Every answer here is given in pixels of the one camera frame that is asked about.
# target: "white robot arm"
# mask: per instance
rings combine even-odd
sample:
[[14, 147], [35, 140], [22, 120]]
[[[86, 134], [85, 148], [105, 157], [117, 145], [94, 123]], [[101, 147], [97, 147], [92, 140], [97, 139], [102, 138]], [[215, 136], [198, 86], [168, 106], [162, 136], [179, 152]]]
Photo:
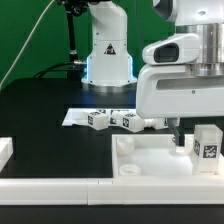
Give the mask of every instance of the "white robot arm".
[[138, 77], [140, 117], [224, 115], [224, 0], [154, 0], [176, 33], [143, 51]]
[[136, 89], [132, 57], [127, 52], [127, 15], [110, 0], [57, 0], [68, 5], [75, 16], [89, 7], [92, 15], [93, 46], [87, 58], [87, 75], [82, 86], [99, 92]]

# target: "cable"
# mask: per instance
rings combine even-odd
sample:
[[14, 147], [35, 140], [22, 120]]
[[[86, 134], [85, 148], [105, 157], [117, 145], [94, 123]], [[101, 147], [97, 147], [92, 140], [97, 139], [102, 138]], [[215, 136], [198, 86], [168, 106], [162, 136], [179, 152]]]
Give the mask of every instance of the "cable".
[[48, 4], [48, 6], [45, 8], [45, 10], [42, 12], [42, 14], [40, 15], [39, 19], [37, 20], [35, 26], [33, 27], [29, 37], [27, 38], [26, 42], [24, 43], [22, 49], [20, 50], [19, 54], [17, 55], [15, 61], [13, 62], [13, 64], [11, 65], [10, 69], [8, 70], [8, 72], [4, 75], [1, 83], [0, 83], [0, 91], [2, 90], [2, 86], [4, 84], [4, 82], [6, 81], [6, 79], [9, 77], [10, 73], [12, 72], [13, 68], [15, 67], [16, 63], [18, 62], [18, 60], [20, 59], [22, 53], [24, 52], [26, 46], [28, 45], [30, 39], [32, 38], [34, 32], [36, 31], [38, 25], [40, 24], [41, 20], [43, 19], [44, 15], [46, 14], [46, 12], [48, 11], [48, 9], [51, 7], [51, 5], [54, 3], [55, 0], [51, 0], [50, 3]]
[[143, 51], [142, 34], [141, 34], [139, 18], [138, 18], [138, 0], [135, 0], [135, 18], [136, 18], [136, 25], [137, 25], [139, 47], [141, 48], [141, 51]]
[[77, 71], [77, 72], [80, 72], [81, 70], [80, 69], [52, 69], [52, 70], [44, 70], [44, 71], [41, 71], [39, 73], [36, 74], [36, 78], [38, 79], [41, 79], [43, 78], [44, 75], [46, 75], [47, 73], [49, 72], [68, 72], [68, 71]]
[[[52, 69], [55, 69], [55, 68], [66, 66], [66, 65], [74, 65], [74, 62], [64, 62], [64, 63], [56, 64], [56, 65], [53, 65], [53, 66], [45, 69], [44, 71], [52, 70]], [[35, 74], [33, 76], [33, 78], [37, 78], [39, 76], [39, 74], [43, 73], [44, 71], [38, 72], [37, 74]]]

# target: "green wall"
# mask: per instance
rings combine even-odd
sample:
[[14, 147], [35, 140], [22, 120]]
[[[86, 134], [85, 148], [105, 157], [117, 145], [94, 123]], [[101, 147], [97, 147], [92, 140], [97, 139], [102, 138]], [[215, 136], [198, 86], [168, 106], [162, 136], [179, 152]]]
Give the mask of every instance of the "green wall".
[[[163, 21], [151, 9], [152, 0], [138, 1], [139, 27], [143, 46], [172, 35], [173, 24]], [[34, 24], [50, 0], [2, 1], [0, 7], [0, 80], [9, 69]], [[114, 0], [128, 14], [128, 51], [134, 58], [134, 75], [144, 65], [137, 35], [135, 0]], [[81, 59], [91, 51], [91, 15], [74, 18], [77, 50]], [[50, 8], [31, 42], [10, 74], [6, 84], [15, 79], [32, 77], [56, 63], [68, 61], [68, 34], [64, 7]]]

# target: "black cable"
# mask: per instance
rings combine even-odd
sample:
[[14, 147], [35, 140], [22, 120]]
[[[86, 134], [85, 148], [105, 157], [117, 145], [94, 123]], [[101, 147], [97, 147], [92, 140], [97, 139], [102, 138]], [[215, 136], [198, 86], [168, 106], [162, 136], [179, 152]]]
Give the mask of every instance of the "black cable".
[[59, 63], [59, 64], [56, 64], [56, 65], [53, 65], [53, 66], [47, 68], [47, 69], [44, 70], [44, 71], [38, 72], [37, 74], [35, 74], [35, 75], [33, 76], [33, 78], [37, 78], [37, 76], [39, 76], [40, 73], [45, 74], [44, 72], [47, 73], [49, 70], [53, 70], [53, 69], [55, 69], [55, 68], [63, 67], [63, 66], [66, 66], [66, 65], [74, 65], [74, 62], [64, 62], [64, 63]]
[[44, 70], [44, 71], [41, 71], [41, 72], [38, 72], [36, 74], [36, 77], [35, 78], [38, 78], [38, 79], [41, 79], [43, 78], [44, 75], [46, 75], [47, 73], [49, 72], [68, 72], [68, 71], [77, 71], [77, 72], [84, 72], [83, 69], [78, 69], [78, 68], [73, 68], [73, 69], [57, 69], [57, 70]]

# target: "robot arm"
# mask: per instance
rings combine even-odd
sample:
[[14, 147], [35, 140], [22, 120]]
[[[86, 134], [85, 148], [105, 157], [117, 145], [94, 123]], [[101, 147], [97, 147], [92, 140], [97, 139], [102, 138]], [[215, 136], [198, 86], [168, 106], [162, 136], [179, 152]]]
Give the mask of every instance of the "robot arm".
[[153, 0], [153, 8], [164, 20], [174, 22], [177, 16], [177, 0]]
[[137, 79], [132, 75], [132, 57], [127, 52], [126, 12], [111, 0], [57, 2], [75, 16], [82, 15], [87, 7], [92, 15], [93, 46], [82, 87], [99, 92], [135, 89]]
[[216, 0], [153, 0], [153, 8], [164, 20], [176, 26], [221, 24], [224, 22], [224, 1]]

